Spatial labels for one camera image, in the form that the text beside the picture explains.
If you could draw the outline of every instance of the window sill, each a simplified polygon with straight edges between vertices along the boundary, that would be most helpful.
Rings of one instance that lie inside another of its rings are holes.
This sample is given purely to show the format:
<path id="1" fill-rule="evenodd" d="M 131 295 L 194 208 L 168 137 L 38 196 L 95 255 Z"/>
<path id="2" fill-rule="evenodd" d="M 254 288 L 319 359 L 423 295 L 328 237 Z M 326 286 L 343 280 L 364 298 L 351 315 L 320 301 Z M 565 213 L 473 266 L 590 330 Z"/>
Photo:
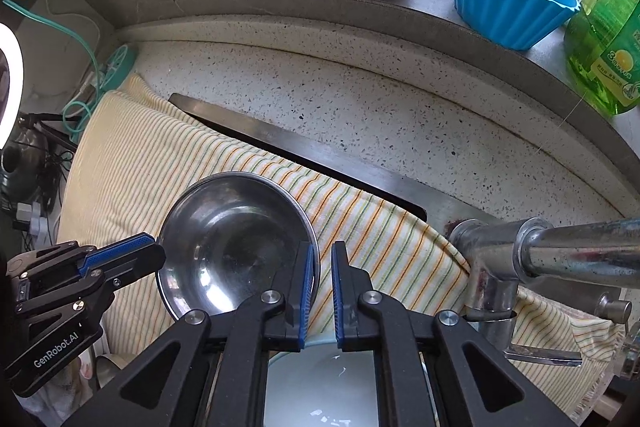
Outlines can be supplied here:
<path id="1" fill-rule="evenodd" d="M 261 14 L 355 26 L 415 42 L 505 81 L 571 124 L 640 191 L 640 113 L 607 120 L 570 87 L 558 28 L 527 52 L 506 50 L 466 26 L 453 0 L 176 0 L 185 15 Z"/>

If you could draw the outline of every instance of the striped towel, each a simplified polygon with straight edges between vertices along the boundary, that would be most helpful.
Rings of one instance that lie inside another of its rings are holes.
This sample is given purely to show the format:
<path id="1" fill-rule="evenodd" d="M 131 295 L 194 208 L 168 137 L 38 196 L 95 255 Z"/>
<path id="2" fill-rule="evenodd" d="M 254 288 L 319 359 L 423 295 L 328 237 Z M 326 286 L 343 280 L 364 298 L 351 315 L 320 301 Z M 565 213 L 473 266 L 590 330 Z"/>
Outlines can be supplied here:
<path id="1" fill-rule="evenodd" d="M 468 265 L 429 225 L 363 190 L 280 156 L 230 139 L 194 121 L 132 74 L 107 93 L 84 133 L 66 186 L 59 241 L 102 247 L 129 235 L 158 236 L 166 214 L 189 185 L 221 171 L 256 172 L 280 184 L 305 209 L 318 236 L 321 281 L 309 334 L 333 328 L 330 247 L 345 241 L 354 266 L 373 286 L 409 309 L 460 311 Z M 574 420 L 606 386 L 620 328 L 519 292 L 514 341 L 580 349 L 581 368 L 516 363 Z M 172 319 L 153 276 L 118 291 L 105 314 L 114 353 L 139 353 Z"/>

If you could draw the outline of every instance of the pipe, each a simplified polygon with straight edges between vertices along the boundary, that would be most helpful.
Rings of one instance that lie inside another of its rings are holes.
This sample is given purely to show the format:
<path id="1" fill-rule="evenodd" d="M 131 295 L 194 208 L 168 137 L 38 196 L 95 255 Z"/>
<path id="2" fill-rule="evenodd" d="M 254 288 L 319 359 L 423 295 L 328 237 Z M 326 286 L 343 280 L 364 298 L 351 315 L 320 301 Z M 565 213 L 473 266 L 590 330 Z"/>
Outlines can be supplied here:
<path id="1" fill-rule="evenodd" d="M 640 218 L 533 230 L 521 262 L 533 277 L 640 289 Z"/>

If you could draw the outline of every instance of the screw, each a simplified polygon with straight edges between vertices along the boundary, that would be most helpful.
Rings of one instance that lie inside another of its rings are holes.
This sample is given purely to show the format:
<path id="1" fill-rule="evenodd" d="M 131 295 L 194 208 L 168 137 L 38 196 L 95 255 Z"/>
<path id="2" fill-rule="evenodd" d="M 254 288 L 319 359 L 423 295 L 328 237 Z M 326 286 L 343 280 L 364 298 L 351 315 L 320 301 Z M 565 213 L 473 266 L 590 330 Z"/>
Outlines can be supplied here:
<path id="1" fill-rule="evenodd" d="M 276 302 L 278 302 L 280 300 L 281 297 L 282 297 L 282 295 L 280 295 L 279 291 L 277 291 L 277 290 L 267 290 L 266 292 L 262 293 L 262 295 L 260 296 L 260 299 L 265 304 L 275 304 Z"/>
<path id="2" fill-rule="evenodd" d="M 362 300 L 367 304 L 380 304 L 380 302 L 382 302 L 382 293 L 369 290 L 362 294 Z"/>
<path id="3" fill-rule="evenodd" d="M 455 311 L 444 310 L 438 313 L 438 320 L 445 326 L 455 326 L 460 320 L 460 317 L 458 317 Z"/>
<path id="4" fill-rule="evenodd" d="M 191 310 L 190 312 L 187 312 L 187 314 L 184 316 L 184 321 L 187 324 L 195 326 L 197 324 L 200 324 L 204 320 L 204 317 L 205 317 L 204 311 Z"/>

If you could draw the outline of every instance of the speckled countertop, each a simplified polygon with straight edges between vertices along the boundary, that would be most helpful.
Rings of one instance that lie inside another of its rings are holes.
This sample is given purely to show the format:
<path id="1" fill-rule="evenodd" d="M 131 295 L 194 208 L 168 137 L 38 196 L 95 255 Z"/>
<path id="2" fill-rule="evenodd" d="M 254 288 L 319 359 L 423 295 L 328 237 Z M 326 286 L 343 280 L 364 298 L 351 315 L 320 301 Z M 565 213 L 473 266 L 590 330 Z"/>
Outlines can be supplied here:
<path id="1" fill-rule="evenodd" d="M 460 105 L 370 71 L 215 42 L 139 42 L 135 69 L 180 92 L 339 147 L 502 219 L 621 217 L 551 156 Z"/>

